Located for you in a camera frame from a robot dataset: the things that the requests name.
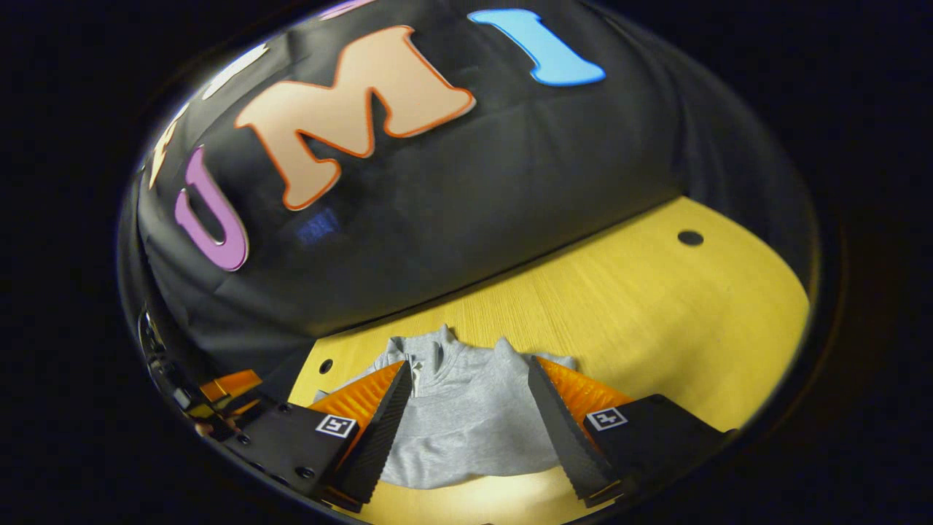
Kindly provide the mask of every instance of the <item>blue letter i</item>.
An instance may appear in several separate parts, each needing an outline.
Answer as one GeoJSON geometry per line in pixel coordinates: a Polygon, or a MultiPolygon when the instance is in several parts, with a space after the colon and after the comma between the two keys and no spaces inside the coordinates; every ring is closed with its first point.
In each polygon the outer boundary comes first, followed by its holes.
{"type": "Polygon", "coordinates": [[[519,45],[532,60],[531,76],[548,86],[578,86],[606,77],[603,68],[587,62],[541,24],[541,17],[525,9],[474,11],[467,18],[488,23],[519,45]]]}

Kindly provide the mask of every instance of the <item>orange gripper pad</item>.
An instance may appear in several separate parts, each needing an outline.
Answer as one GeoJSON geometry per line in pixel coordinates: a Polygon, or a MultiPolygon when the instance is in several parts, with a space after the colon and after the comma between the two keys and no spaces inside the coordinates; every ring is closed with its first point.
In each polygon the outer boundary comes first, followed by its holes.
{"type": "Polygon", "coordinates": [[[249,410],[250,408],[256,406],[257,404],[259,404],[259,400],[258,400],[258,399],[254,399],[253,401],[251,401],[251,402],[249,402],[249,403],[247,403],[247,404],[244,404],[244,405],[241,406],[240,408],[237,408],[236,410],[231,411],[231,412],[230,412],[230,415],[231,415],[231,416],[241,416],[242,414],[246,413],[247,410],[249,410]]]}
{"type": "MultiPolygon", "coordinates": [[[[312,410],[324,412],[325,414],[356,419],[359,432],[356,433],[356,437],[347,448],[347,455],[350,454],[350,451],[356,446],[356,442],[366,431],[372,417],[376,414],[376,409],[379,408],[379,404],[383,401],[385,393],[389,390],[389,386],[392,385],[392,380],[395,379],[398,369],[404,363],[404,361],[399,361],[385,368],[380,368],[308,406],[312,410]]],[[[343,463],[344,459],[346,459],[346,455],[341,458],[341,463],[343,463]]]]}
{"type": "Polygon", "coordinates": [[[262,384],[262,379],[252,370],[243,370],[229,376],[219,377],[210,383],[201,385],[201,392],[211,403],[229,395],[230,398],[243,395],[262,384]]]}
{"type": "Polygon", "coordinates": [[[548,374],[550,382],[561,395],[574,421],[590,439],[593,446],[599,448],[592,440],[590,433],[586,431],[586,427],[583,426],[586,415],[620,404],[631,403],[634,399],[566,366],[537,356],[535,359],[541,363],[541,368],[544,368],[545,373],[548,374]]]}

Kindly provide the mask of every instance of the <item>wooden table surface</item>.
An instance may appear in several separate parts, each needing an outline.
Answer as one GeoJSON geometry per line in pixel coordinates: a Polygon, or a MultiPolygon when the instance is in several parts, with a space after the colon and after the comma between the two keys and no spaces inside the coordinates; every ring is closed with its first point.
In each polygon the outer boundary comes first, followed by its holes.
{"type": "MultiPolygon", "coordinates": [[[[308,405],[318,389],[359,374],[391,336],[447,323],[473,346],[505,336],[520,352],[572,355],[587,376],[635,399],[664,394],[726,431],[777,386],[808,313],[802,285],[773,250],[681,197],[501,277],[317,341],[289,401],[308,405]],[[703,243],[681,243],[683,230],[703,243]]],[[[558,466],[436,490],[380,482],[360,514],[346,514],[390,525],[546,525],[609,504],[587,509],[558,466]]]]}

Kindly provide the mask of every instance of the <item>orange letter m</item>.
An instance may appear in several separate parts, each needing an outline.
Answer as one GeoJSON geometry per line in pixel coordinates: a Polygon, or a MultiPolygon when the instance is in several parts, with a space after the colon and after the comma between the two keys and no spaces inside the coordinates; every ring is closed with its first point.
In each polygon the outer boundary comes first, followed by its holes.
{"type": "Polygon", "coordinates": [[[333,159],[318,160],[299,134],[369,157],[373,151],[370,93],[385,106],[385,132],[414,136],[466,114],[473,94],[451,86],[411,43],[414,30],[389,27],[351,42],[341,52],[331,88],[281,81],[250,101],[236,127],[250,126],[285,181],[285,207],[300,210],[327,192],[341,174],[333,159]]]}

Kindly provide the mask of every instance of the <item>black fabric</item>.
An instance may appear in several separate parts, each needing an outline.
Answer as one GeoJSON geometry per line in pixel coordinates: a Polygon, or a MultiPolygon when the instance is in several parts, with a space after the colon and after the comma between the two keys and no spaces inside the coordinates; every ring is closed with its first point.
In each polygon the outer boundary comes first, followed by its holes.
{"type": "Polygon", "coordinates": [[[773,135],[705,67],[618,14],[583,3],[668,73],[682,119],[674,173],[685,194],[767,243],[809,290],[819,244],[813,202],[773,135]]]}
{"type": "Polygon", "coordinates": [[[139,318],[146,312],[162,339],[169,360],[184,372],[188,381],[202,384],[223,374],[217,373],[214,364],[210,362],[210,355],[191,345],[191,341],[179,329],[153,282],[151,267],[142,256],[135,206],[142,179],[142,173],[136,174],[127,189],[117,229],[117,285],[124,321],[132,338],[136,339],[140,335],[139,318]]]}
{"type": "Polygon", "coordinates": [[[802,185],[711,75],[618,17],[609,23],[581,3],[554,0],[525,7],[606,78],[544,86],[523,51],[467,19],[497,7],[516,6],[382,0],[307,21],[270,40],[217,94],[192,98],[156,187],[140,192],[140,232],[166,304],[221,368],[280,374],[283,360],[317,337],[463,288],[684,193],[771,244],[806,284],[802,185]],[[340,49],[396,24],[414,28],[415,47],[477,106],[397,139],[382,131],[386,112],[374,103],[375,153],[358,159],[309,139],[316,157],[341,164],[341,180],[308,208],[286,209],[284,182],[254,132],[234,127],[236,115],[278,80],[331,85],[340,49]],[[249,259],[235,273],[207,261],[174,220],[199,145],[249,236],[249,259]]]}

